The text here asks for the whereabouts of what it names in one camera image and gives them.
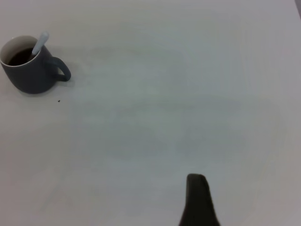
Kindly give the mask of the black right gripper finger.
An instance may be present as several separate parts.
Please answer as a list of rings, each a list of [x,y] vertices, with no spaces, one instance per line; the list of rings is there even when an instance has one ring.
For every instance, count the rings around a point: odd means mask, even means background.
[[[210,187],[205,176],[189,174],[186,179],[186,199],[180,226],[219,226]]]

